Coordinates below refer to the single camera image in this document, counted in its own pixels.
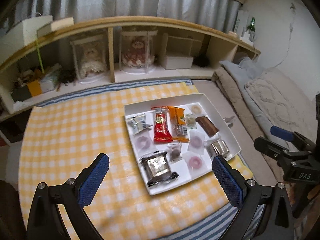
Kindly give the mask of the red snack packet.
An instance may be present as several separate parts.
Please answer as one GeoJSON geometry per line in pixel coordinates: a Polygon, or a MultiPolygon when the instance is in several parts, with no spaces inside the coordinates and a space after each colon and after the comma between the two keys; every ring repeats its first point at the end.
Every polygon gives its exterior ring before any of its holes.
{"type": "Polygon", "coordinates": [[[154,142],[157,144],[173,142],[173,137],[168,129],[167,108],[152,107],[151,110],[154,111],[154,142]]]}

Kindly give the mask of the white box on shelf top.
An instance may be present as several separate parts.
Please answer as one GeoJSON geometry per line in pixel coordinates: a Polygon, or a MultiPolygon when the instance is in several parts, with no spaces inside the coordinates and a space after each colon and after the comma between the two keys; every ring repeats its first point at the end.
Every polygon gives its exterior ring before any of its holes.
{"type": "Polygon", "coordinates": [[[37,30],[53,21],[52,15],[23,20],[1,37],[1,62],[37,39],[37,30]]]}

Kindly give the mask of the green white candy packet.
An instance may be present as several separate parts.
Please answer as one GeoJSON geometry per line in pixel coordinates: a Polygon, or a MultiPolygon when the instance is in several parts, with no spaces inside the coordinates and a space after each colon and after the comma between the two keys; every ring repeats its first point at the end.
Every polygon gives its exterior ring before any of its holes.
{"type": "Polygon", "coordinates": [[[197,129],[197,123],[195,116],[191,113],[186,113],[184,115],[185,126],[187,129],[197,129]]]}

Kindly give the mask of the grey curtain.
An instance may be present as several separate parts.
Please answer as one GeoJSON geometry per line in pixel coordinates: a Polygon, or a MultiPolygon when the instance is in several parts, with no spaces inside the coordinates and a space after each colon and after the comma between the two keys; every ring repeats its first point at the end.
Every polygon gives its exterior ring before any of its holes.
{"type": "Polygon", "coordinates": [[[31,17],[72,17],[75,22],[113,16],[157,16],[228,32],[245,0],[18,0],[1,19],[1,34],[31,17]]]}

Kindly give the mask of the beige blanket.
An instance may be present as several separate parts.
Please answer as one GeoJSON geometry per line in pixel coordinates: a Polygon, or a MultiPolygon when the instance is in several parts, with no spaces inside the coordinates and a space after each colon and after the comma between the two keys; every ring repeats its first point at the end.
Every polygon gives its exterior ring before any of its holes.
{"type": "Polygon", "coordinates": [[[240,139],[240,145],[244,147],[242,156],[255,177],[259,182],[266,182],[268,185],[276,181],[283,181],[283,171],[276,161],[261,154],[254,148],[254,140],[260,136],[263,137],[264,133],[246,105],[236,81],[223,67],[219,67],[214,71],[214,77],[221,92],[230,101],[247,134],[250,136],[248,140],[243,135],[238,136],[238,138],[240,139]]]}

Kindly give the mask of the purple ring candy packet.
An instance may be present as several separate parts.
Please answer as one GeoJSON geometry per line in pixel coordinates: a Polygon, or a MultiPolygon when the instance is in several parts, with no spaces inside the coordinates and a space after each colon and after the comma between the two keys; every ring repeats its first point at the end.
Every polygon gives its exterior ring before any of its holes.
{"type": "Polygon", "coordinates": [[[205,135],[195,129],[190,131],[188,151],[200,155],[204,155],[204,139],[205,135]]]}
{"type": "Polygon", "coordinates": [[[139,135],[135,138],[135,147],[137,153],[149,153],[153,149],[153,142],[148,135],[139,135]]]}

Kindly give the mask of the beige ring candy packet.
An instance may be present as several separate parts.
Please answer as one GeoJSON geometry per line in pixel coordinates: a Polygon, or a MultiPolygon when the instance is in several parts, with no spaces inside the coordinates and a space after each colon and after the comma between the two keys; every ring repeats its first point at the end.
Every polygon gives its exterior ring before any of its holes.
{"type": "Polygon", "coordinates": [[[187,107],[191,111],[192,115],[195,116],[196,118],[199,116],[206,116],[206,112],[198,103],[188,104],[187,107]]]}

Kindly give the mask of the pink ring candy packet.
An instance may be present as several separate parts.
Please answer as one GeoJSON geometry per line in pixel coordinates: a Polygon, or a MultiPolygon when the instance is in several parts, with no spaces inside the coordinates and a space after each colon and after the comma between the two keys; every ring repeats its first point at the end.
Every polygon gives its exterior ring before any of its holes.
{"type": "Polygon", "coordinates": [[[185,152],[182,157],[188,167],[191,178],[196,178],[206,172],[207,166],[201,155],[194,152],[185,152]]]}

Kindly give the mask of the small clear chocolate ball packet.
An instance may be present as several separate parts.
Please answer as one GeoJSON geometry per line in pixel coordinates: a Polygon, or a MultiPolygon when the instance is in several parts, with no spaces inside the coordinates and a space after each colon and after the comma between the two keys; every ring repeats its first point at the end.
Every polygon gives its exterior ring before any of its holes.
{"type": "Polygon", "coordinates": [[[181,149],[182,149],[181,142],[172,142],[168,144],[168,155],[169,155],[169,161],[171,163],[177,162],[182,159],[181,149]]]}

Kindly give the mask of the silver foil snack packet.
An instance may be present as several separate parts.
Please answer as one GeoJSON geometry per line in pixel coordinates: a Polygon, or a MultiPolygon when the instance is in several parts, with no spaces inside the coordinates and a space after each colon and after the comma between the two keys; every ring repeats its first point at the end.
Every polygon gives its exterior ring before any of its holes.
{"type": "Polygon", "coordinates": [[[179,177],[177,172],[171,170],[169,161],[167,160],[167,151],[142,157],[140,163],[146,172],[148,187],[169,183],[179,177]]]}
{"type": "Polygon", "coordinates": [[[226,157],[229,153],[229,148],[221,137],[205,141],[204,148],[212,160],[218,155],[226,157]]]}

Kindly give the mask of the orange snack bar packet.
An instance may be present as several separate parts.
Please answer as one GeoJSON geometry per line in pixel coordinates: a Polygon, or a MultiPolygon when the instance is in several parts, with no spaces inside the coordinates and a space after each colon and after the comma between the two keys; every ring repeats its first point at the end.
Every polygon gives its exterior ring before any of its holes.
{"type": "Polygon", "coordinates": [[[185,126],[184,120],[184,109],[180,107],[169,106],[168,111],[172,138],[179,142],[189,142],[188,130],[185,126]]]}

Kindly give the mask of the white cardboard tray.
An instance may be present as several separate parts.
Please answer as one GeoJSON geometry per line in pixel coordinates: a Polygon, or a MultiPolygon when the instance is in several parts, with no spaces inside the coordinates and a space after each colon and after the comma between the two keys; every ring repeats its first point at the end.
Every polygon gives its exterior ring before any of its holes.
{"type": "Polygon", "coordinates": [[[151,196],[208,174],[216,155],[230,160],[241,152],[204,94],[133,103],[124,111],[135,159],[151,196]]]}

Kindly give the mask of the brown chocolate bar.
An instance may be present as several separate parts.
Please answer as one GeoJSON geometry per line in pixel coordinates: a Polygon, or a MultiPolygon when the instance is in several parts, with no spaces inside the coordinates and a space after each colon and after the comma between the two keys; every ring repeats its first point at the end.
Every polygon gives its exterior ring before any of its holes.
{"type": "Polygon", "coordinates": [[[219,131],[219,129],[206,116],[199,116],[195,121],[202,127],[210,138],[215,136],[219,131]]]}

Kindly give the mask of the white barcode snack packet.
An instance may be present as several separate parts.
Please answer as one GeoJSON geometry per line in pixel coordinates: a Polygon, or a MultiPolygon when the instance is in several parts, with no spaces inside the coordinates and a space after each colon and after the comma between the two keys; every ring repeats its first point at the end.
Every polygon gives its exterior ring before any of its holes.
{"type": "Polygon", "coordinates": [[[126,122],[131,127],[133,135],[136,135],[152,126],[146,122],[145,113],[129,117],[126,122]]]}

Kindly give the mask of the white storage box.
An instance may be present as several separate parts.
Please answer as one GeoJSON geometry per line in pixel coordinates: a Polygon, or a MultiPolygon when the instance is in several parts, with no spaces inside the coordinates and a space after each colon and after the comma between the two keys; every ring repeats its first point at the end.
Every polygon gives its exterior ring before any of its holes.
{"type": "Polygon", "coordinates": [[[191,56],[165,55],[161,65],[166,70],[190,69],[193,64],[193,59],[191,56]]]}

